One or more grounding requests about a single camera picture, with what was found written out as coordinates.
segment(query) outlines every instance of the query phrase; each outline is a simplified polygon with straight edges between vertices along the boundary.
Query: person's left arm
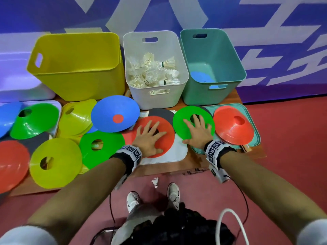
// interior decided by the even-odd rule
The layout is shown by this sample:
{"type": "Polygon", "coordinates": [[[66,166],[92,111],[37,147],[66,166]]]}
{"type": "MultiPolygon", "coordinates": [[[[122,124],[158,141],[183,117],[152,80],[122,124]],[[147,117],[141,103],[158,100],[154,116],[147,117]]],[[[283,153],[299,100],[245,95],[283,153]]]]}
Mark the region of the person's left arm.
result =
{"type": "MultiPolygon", "coordinates": [[[[143,157],[161,153],[155,142],[166,132],[153,135],[159,122],[149,131],[149,122],[143,133],[137,130],[133,146],[138,147],[143,157]]],[[[122,159],[110,158],[88,172],[76,177],[54,197],[38,209],[27,221],[27,225],[41,227],[49,232],[58,244],[68,244],[87,218],[111,193],[121,177],[134,165],[122,159]]]]}

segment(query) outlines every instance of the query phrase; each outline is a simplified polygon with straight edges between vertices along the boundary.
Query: white sleeve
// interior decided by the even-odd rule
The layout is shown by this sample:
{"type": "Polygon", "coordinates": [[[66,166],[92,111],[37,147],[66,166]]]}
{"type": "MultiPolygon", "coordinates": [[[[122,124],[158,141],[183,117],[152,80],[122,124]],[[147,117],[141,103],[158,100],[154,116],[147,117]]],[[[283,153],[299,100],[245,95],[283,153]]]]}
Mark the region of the white sleeve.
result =
{"type": "Polygon", "coordinates": [[[0,245],[57,245],[47,231],[35,226],[21,226],[8,231],[0,238],[0,245]]]}
{"type": "Polygon", "coordinates": [[[327,245],[327,219],[309,223],[298,235],[297,245],[327,245]]]}

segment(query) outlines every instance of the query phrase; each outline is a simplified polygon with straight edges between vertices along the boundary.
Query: white sneaker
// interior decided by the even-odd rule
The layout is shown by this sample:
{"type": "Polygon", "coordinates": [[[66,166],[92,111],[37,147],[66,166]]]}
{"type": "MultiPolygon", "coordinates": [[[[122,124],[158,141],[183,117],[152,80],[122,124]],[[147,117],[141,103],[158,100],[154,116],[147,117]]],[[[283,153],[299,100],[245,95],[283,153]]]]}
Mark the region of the white sneaker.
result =
{"type": "Polygon", "coordinates": [[[167,189],[167,197],[178,210],[180,206],[180,188],[175,183],[170,183],[167,189]]]}
{"type": "Polygon", "coordinates": [[[140,196],[137,194],[137,192],[130,192],[128,195],[127,195],[127,198],[126,198],[126,204],[127,204],[127,209],[128,209],[128,212],[131,212],[133,210],[133,208],[139,204],[141,204],[141,198],[140,196]]]}

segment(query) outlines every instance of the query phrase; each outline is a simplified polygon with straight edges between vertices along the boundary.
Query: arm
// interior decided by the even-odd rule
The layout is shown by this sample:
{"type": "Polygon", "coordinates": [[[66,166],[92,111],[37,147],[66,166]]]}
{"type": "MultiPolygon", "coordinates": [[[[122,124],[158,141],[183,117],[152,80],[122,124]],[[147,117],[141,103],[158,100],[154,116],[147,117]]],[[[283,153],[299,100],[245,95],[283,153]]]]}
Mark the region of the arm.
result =
{"type": "MultiPolygon", "coordinates": [[[[213,140],[211,126],[205,127],[204,119],[193,115],[195,127],[184,120],[190,128],[192,138],[183,143],[204,149],[213,140]]],[[[220,157],[221,168],[231,176],[243,192],[255,202],[263,212],[295,244],[300,231],[317,219],[327,215],[310,198],[293,185],[254,163],[242,153],[227,152],[220,157]]]]}
{"type": "MultiPolygon", "coordinates": [[[[153,136],[159,122],[149,131],[149,122],[141,134],[141,126],[133,142],[143,157],[161,153],[154,147],[155,142],[166,132],[153,136]]],[[[37,210],[27,221],[28,225],[47,230],[58,244],[68,244],[93,211],[108,197],[126,172],[128,165],[121,159],[111,158],[90,171],[76,177],[54,197],[37,210]]]]}

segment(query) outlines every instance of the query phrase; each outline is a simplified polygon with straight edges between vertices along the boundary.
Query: pants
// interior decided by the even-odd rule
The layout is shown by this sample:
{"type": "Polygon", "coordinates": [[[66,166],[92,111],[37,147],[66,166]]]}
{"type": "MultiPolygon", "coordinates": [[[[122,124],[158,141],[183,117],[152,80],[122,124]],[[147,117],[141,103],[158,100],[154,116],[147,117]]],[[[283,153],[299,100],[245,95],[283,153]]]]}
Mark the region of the pants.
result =
{"type": "Polygon", "coordinates": [[[162,215],[161,212],[151,204],[140,204],[135,206],[128,215],[126,222],[117,230],[112,238],[111,245],[120,245],[130,237],[135,226],[147,220],[153,223],[160,215],[162,215]]]}

